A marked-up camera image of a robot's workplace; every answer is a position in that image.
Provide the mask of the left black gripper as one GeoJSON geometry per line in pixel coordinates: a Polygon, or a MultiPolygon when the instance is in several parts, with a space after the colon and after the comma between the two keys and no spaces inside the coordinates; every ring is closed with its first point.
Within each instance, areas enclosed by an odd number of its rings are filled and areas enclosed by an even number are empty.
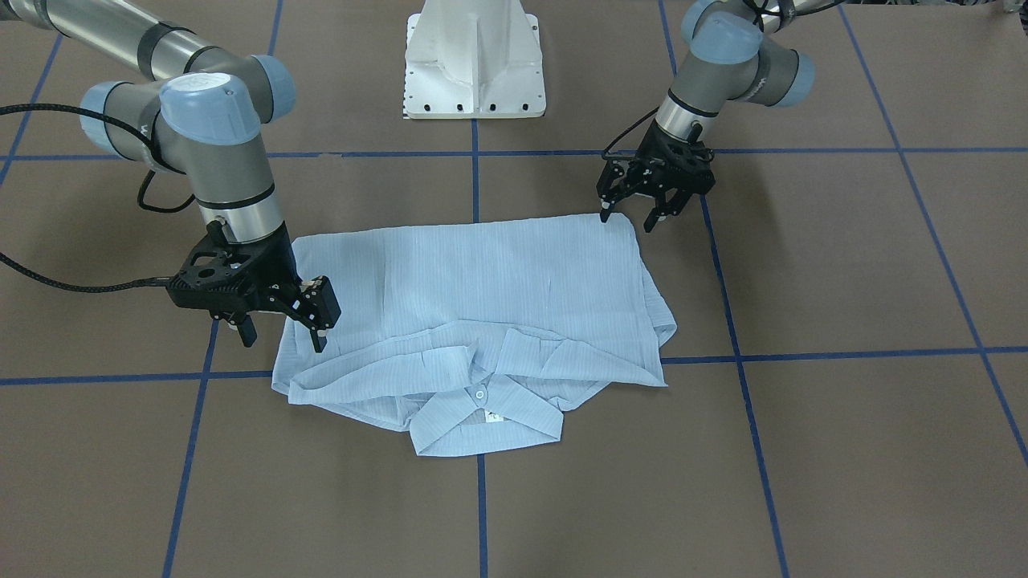
{"type": "Polygon", "coordinates": [[[661,128],[649,128],[636,153],[627,160],[607,161],[596,183],[601,200],[601,221],[607,223],[614,206],[632,194],[654,197],[642,223],[652,233],[657,224],[678,216],[692,194],[704,195],[715,186],[710,164],[712,150],[699,139],[697,128],[686,136],[673,136],[661,128]]]}

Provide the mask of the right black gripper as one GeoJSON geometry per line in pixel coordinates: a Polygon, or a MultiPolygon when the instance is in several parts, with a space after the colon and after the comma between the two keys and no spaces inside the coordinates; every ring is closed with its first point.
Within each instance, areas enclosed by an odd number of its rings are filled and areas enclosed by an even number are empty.
{"type": "Polygon", "coordinates": [[[228,325],[245,348],[258,332],[253,311],[284,312],[311,334],[313,351],[323,352],[341,308],[328,277],[301,281],[286,224],[254,242],[228,241],[227,225],[206,224],[206,234],[166,292],[177,308],[228,314],[228,325]]]}

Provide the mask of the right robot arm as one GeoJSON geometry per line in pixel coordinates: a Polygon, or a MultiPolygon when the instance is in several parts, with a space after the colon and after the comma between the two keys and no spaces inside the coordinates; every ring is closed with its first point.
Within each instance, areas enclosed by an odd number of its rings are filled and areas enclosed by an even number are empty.
{"type": "Polygon", "coordinates": [[[327,277],[298,274],[261,134],[294,108],[287,68],[271,55],[231,55],[126,1],[4,1],[2,19],[78,40],[145,77],[98,84],[76,107],[19,104],[2,113],[71,113],[107,153],[147,164],[150,174],[187,176],[206,228],[172,277],[80,286],[2,261],[65,291],[164,288],[177,308],[205,310],[235,327],[247,347],[257,336],[252,312],[278,312],[305,326],[322,352],[341,308],[327,277]]]}

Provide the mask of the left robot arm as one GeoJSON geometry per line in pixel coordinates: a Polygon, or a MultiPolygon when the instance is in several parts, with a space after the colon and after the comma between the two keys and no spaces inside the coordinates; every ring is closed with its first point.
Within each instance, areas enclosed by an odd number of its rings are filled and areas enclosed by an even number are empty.
{"type": "Polygon", "coordinates": [[[706,145],[729,102],[792,107],[809,95],[815,66],[808,55],[775,43],[772,34],[834,8],[834,1],[696,1],[680,23],[689,51],[661,104],[640,118],[647,130],[635,153],[602,151],[596,183],[601,217],[619,202],[642,195],[654,202],[645,231],[680,215],[694,197],[715,186],[715,153],[706,145]]]}

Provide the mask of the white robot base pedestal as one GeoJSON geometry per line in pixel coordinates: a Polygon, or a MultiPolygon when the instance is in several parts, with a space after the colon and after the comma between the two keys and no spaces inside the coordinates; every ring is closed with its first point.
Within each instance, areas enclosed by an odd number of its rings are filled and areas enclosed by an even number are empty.
{"type": "Polygon", "coordinates": [[[407,120],[521,120],[547,109],[539,19],[519,1],[426,1],[406,22],[407,120]]]}

